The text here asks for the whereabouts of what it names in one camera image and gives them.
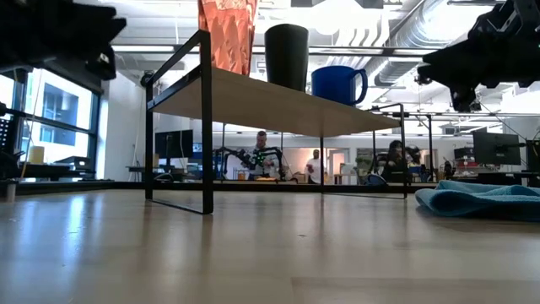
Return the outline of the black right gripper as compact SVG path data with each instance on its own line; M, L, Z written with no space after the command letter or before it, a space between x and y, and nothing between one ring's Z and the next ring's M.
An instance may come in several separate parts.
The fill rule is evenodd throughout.
M505 0L478 17L476 39L423 56L420 80L447 87L540 81L540 0Z

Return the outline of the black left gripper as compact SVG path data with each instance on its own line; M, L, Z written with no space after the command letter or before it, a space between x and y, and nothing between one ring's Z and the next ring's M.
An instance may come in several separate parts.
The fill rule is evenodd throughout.
M127 26L110 6L73 0L0 0L0 68L96 57Z

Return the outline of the blue plastic mug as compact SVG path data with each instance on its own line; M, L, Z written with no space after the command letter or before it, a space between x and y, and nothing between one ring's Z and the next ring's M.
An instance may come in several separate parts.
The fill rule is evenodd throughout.
M356 96L356 78L360 76L361 92ZM346 106L361 103L369 88L366 70L348 66L326 66L311 74L311 94Z

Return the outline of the orange translucent plastic cup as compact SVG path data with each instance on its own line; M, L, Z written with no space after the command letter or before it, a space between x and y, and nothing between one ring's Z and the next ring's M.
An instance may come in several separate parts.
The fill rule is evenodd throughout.
M258 0L197 0L198 28L210 33L212 66L249 76Z

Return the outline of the black tumbler cup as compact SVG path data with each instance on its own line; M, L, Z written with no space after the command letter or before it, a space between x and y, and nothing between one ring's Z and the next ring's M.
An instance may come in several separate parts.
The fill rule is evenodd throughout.
M305 92L309 62L309 31L295 24L278 24L264 34L267 81Z

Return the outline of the large black computer monitor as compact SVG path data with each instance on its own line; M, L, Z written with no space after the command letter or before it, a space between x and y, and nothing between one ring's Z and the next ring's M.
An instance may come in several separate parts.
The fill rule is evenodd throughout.
M517 135L473 132L475 161L485 165L521 164L520 141Z

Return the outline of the person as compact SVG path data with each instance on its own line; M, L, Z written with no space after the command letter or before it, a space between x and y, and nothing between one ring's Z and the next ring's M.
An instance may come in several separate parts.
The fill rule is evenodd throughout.
M314 149L312 158L305 165L305 175L309 184L320 184L324 169L321 167L321 154L319 149Z
M265 149L267 146L267 134L265 131L259 131L256 136L256 145L253 149L258 152L260 149ZM250 171L250 179L255 180L258 177L270 177L275 169L276 161L274 155L266 156L261 165L257 165L254 170Z
M400 140L393 140L389 145L382 178L387 182L409 182L408 160L409 155L414 164L420 163L420 149L417 146L403 146Z

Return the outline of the yellow box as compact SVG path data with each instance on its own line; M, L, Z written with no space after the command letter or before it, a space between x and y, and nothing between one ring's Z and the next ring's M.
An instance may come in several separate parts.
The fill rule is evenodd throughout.
M29 148L28 162L35 165L45 163L45 148L43 146L33 145Z

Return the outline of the light blue cloth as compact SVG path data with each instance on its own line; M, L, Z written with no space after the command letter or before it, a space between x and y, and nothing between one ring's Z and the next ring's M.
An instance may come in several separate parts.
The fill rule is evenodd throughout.
M417 203L441 217L491 217L540 222L540 188L441 181L415 192Z

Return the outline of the black robot with green lights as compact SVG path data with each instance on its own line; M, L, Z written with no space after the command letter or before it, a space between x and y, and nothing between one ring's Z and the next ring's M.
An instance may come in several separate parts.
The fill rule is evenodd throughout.
M284 181L286 179L286 174L284 172L282 162L283 152L278 147L267 147L263 149L258 149L254 152L248 152L244 149L234 150L226 148L224 146L218 149L214 149L213 156L219 156L221 159L220 165L217 162L214 163L214 172L220 171L220 179L225 179L227 173L228 158L230 156L234 156L242 163L246 164L249 170L255 170L257 166L263 166L264 160L269 155L275 155L277 157L279 180Z

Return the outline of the black aluminium table frame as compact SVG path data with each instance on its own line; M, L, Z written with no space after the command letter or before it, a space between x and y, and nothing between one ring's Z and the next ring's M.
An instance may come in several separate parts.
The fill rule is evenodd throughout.
M413 183L410 186L311 185L287 182L218 182L214 191L220 192L280 192L280 193L415 193L420 189L435 189L436 183ZM17 195L74 193L101 190L144 190L143 182L23 182L14 184Z

